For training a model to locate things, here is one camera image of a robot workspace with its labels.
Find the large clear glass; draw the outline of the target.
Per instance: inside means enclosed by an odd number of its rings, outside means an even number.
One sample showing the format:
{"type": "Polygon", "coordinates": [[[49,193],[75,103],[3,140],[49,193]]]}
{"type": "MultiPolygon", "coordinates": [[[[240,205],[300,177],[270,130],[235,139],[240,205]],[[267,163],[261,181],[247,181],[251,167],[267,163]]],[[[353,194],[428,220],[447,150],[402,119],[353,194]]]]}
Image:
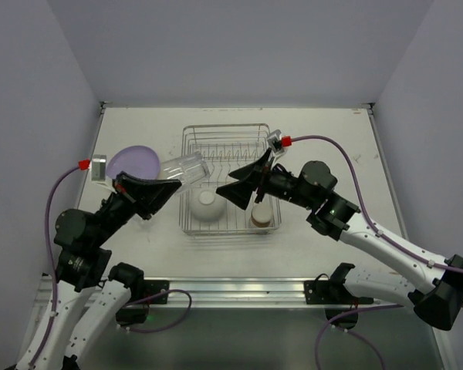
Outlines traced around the large clear glass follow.
{"type": "Polygon", "coordinates": [[[158,180],[179,180],[176,194],[184,193],[205,182],[211,173],[200,152],[193,152],[161,164],[158,180]]]}

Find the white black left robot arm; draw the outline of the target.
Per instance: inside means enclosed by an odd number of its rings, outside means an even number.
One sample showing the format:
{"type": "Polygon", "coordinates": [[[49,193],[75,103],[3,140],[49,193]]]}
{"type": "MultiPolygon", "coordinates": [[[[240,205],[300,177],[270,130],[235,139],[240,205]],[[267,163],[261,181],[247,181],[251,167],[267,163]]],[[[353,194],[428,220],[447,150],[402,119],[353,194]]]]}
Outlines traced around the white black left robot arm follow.
{"type": "Polygon", "coordinates": [[[16,369],[77,369],[123,306],[153,303],[170,293],[161,287],[147,290],[144,272],[132,265],[119,263],[107,271],[112,253],[102,246],[134,215],[151,219],[181,185],[122,172],[97,212],[68,209],[57,217],[56,235],[47,240],[62,249],[52,294],[16,369]]]}

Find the small clear glass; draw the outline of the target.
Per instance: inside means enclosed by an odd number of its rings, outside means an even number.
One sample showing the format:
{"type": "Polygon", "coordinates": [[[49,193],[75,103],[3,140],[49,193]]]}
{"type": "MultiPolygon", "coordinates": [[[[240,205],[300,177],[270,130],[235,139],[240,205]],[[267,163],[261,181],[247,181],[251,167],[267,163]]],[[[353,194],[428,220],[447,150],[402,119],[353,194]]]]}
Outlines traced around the small clear glass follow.
{"type": "Polygon", "coordinates": [[[142,230],[149,230],[152,223],[150,220],[139,219],[137,224],[142,230]]]}

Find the purple plate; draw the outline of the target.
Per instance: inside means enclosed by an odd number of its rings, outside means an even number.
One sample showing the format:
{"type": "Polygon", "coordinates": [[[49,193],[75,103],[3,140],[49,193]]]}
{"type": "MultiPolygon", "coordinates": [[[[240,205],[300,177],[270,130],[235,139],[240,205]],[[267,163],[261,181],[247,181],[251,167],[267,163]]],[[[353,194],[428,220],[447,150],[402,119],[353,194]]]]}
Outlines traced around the purple plate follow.
{"type": "Polygon", "coordinates": [[[161,170],[156,152],[148,146],[136,145],[117,152],[106,166],[106,174],[114,179],[120,172],[142,180],[155,180],[161,170]]]}

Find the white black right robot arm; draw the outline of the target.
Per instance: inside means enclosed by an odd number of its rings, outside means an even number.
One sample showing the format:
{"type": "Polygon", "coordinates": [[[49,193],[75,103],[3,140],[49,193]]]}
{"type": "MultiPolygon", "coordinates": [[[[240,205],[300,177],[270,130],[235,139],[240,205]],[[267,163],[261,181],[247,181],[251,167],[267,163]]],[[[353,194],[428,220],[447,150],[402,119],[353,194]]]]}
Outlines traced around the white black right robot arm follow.
{"type": "Polygon", "coordinates": [[[309,210],[306,221],[318,234],[369,254],[391,268],[376,273],[342,263],[319,283],[307,281],[314,295],[328,304],[350,304],[371,298],[411,308],[426,324],[451,330],[463,307],[463,257],[431,253],[398,237],[338,195],[337,179],[320,161],[309,161],[294,176],[272,163],[266,151],[258,160],[234,170],[232,183],[217,188],[240,209],[269,195],[309,210]]]}

